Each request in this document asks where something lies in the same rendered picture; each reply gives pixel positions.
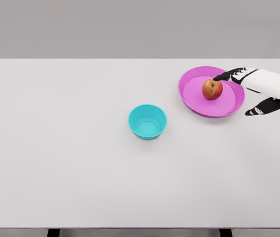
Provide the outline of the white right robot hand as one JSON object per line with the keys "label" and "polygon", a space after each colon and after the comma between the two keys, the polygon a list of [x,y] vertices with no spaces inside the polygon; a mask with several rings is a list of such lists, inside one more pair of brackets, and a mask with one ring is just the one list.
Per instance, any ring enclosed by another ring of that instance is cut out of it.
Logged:
{"label": "white right robot hand", "polygon": [[266,99],[245,112],[246,116],[266,115],[280,110],[280,74],[248,67],[226,71],[213,78],[214,81],[231,81],[256,93],[264,94]]}

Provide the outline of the red apple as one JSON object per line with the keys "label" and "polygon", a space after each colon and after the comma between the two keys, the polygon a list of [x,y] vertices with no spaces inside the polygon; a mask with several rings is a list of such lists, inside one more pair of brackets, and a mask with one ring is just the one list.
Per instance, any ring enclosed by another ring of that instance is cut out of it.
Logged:
{"label": "red apple", "polygon": [[204,98],[208,100],[216,100],[223,93],[223,84],[221,81],[214,81],[213,79],[206,80],[202,87],[201,92]]}

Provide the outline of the pink plate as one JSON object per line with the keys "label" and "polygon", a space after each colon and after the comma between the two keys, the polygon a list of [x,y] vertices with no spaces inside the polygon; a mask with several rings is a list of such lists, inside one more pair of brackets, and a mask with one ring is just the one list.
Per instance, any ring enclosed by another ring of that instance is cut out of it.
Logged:
{"label": "pink plate", "polygon": [[178,90],[181,99],[195,113],[219,118],[238,111],[245,100],[244,88],[234,82],[222,81],[223,92],[218,99],[208,100],[201,91],[203,83],[225,70],[212,66],[200,66],[186,71],[180,78]]}

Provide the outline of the blue bowl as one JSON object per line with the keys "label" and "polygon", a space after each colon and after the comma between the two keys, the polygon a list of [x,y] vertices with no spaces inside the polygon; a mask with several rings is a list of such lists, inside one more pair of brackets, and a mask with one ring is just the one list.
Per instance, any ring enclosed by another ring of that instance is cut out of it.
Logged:
{"label": "blue bowl", "polygon": [[153,140],[166,129],[167,116],[164,110],[156,105],[142,104],[129,113],[128,126],[138,138]]}

